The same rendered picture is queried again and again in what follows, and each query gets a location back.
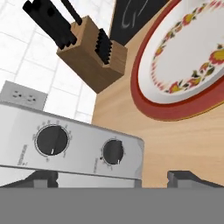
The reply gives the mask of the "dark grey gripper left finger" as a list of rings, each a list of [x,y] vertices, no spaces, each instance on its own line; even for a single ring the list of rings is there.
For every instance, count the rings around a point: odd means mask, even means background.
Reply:
[[[35,171],[27,178],[7,184],[4,188],[57,188],[57,180],[56,171]]]

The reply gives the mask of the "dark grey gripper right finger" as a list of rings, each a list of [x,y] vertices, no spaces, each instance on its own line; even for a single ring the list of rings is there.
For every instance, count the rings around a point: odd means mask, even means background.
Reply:
[[[168,171],[168,188],[224,188],[219,185],[199,178],[191,171]]]

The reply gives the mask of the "large black timer knob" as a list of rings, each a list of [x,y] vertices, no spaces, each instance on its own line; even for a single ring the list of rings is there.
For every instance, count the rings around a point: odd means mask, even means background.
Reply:
[[[37,150],[46,156],[59,155],[67,148],[68,143],[67,132],[59,125],[45,126],[35,139]]]

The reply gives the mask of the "silver toaster oven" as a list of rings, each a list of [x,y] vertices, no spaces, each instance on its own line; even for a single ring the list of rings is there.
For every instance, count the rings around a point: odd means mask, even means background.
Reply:
[[[67,148],[56,156],[37,150],[35,139],[45,126],[59,125],[68,134]],[[108,164],[102,149],[109,140],[124,149],[119,164]],[[0,165],[2,167],[56,171],[62,187],[140,187],[144,140],[63,116],[0,102]]]

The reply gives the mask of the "small black oven knob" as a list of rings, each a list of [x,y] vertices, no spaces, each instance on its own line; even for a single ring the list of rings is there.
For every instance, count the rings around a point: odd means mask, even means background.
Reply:
[[[109,140],[102,149],[102,157],[110,165],[118,165],[123,159],[124,149],[120,140]]]

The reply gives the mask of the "red-rimmed floral plate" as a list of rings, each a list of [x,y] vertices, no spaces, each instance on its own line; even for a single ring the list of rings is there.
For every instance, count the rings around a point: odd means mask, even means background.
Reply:
[[[224,0],[171,0],[140,45],[131,94],[143,114],[161,121],[224,103]]]

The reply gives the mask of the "wooden knife block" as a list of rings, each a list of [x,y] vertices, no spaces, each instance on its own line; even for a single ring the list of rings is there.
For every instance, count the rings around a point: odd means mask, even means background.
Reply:
[[[128,49],[114,40],[109,62],[105,65],[95,52],[99,28],[90,16],[82,24],[71,24],[71,32],[77,37],[75,45],[58,49],[57,55],[97,94],[124,75]]]

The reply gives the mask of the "black chalkboard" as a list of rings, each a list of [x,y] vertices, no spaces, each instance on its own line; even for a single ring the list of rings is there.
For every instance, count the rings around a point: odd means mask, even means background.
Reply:
[[[109,37],[125,46],[168,0],[116,0]]]

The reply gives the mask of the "grey wall power outlet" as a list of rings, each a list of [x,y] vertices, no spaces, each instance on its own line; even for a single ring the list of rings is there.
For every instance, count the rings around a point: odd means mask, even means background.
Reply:
[[[11,102],[38,110],[44,109],[46,98],[46,93],[10,81],[3,84],[0,92],[1,102]]]

